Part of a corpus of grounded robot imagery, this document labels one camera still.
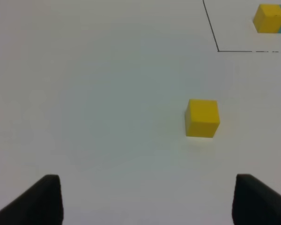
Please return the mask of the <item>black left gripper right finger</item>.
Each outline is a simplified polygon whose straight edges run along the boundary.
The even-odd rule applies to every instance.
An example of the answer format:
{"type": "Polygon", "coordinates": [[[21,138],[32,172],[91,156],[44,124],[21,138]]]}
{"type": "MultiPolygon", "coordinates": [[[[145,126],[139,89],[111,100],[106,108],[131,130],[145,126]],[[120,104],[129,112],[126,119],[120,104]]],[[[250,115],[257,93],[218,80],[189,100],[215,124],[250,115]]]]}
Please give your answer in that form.
{"type": "Polygon", "coordinates": [[[281,195],[250,174],[238,174],[232,220],[235,225],[281,225],[281,195]]]}

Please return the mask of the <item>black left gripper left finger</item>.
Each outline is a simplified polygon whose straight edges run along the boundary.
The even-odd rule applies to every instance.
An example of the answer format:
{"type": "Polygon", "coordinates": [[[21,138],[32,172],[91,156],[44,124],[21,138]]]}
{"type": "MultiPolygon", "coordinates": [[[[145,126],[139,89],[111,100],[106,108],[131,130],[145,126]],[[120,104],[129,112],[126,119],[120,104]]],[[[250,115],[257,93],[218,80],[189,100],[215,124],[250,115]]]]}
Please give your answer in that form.
{"type": "Polygon", "coordinates": [[[61,225],[64,208],[58,175],[48,174],[0,210],[0,225],[61,225]]]}

